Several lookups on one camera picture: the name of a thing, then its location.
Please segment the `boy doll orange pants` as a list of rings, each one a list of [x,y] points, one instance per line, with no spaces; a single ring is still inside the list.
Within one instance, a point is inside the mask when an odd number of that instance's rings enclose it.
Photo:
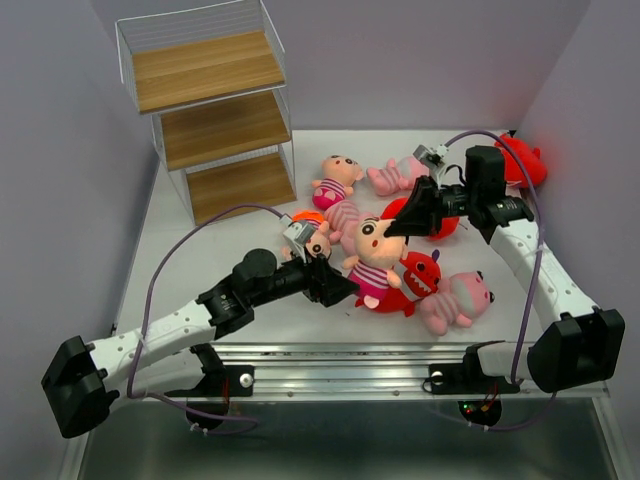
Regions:
[[[309,261],[318,256],[331,258],[329,222],[322,213],[304,210],[293,216],[284,214],[280,223],[284,227],[282,235],[286,245],[282,248],[282,254],[286,261],[294,258]]]

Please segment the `boy doll magenta pants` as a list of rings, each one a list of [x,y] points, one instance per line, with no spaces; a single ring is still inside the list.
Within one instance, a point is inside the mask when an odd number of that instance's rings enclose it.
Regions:
[[[358,302],[375,310],[390,288],[399,289],[401,277],[394,266],[407,252],[406,242],[399,236],[388,236],[393,219],[363,217],[354,225],[354,254],[342,264],[348,279],[359,286]]]

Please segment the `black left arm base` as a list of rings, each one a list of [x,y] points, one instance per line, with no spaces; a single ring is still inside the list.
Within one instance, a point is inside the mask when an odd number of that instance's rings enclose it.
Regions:
[[[244,390],[240,380],[244,374],[253,374],[251,367],[226,367],[211,344],[199,344],[189,349],[200,362],[202,378],[188,388],[183,396],[187,406],[198,412],[186,413],[186,419],[195,430],[208,434],[230,435],[233,429],[222,428],[230,423],[231,394]]]

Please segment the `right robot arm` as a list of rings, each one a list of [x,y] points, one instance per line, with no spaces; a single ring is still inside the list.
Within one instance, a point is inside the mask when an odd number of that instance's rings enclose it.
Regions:
[[[530,380],[554,393],[612,378],[625,332],[623,317],[599,307],[574,283],[546,248],[540,217],[524,200],[507,194],[504,173],[498,148],[467,149],[463,183],[418,178],[385,233],[426,236],[445,218],[466,217],[526,291],[525,308],[535,311],[541,336],[534,343],[518,339],[471,346],[460,366],[461,381],[482,390],[495,378]]]

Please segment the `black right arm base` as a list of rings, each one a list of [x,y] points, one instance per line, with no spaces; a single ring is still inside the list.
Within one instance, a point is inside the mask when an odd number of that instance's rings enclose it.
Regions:
[[[469,426],[485,431],[507,431],[507,427],[497,426],[502,414],[499,396],[519,393],[521,381],[511,384],[503,375],[489,376],[484,373],[479,350],[493,344],[496,341],[474,344],[466,348],[459,361],[430,365],[421,388],[436,396],[483,394],[481,400],[467,398],[458,402],[463,419]]]

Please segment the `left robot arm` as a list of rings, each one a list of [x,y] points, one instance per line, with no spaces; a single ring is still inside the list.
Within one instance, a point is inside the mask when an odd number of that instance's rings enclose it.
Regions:
[[[185,349],[210,354],[213,341],[253,321],[255,308],[298,293],[331,307],[358,288],[324,256],[279,264],[272,252],[254,249],[216,286],[166,317],[118,337],[65,340],[41,386],[62,437],[79,437],[104,422],[118,399],[153,397],[134,392],[136,372]]]

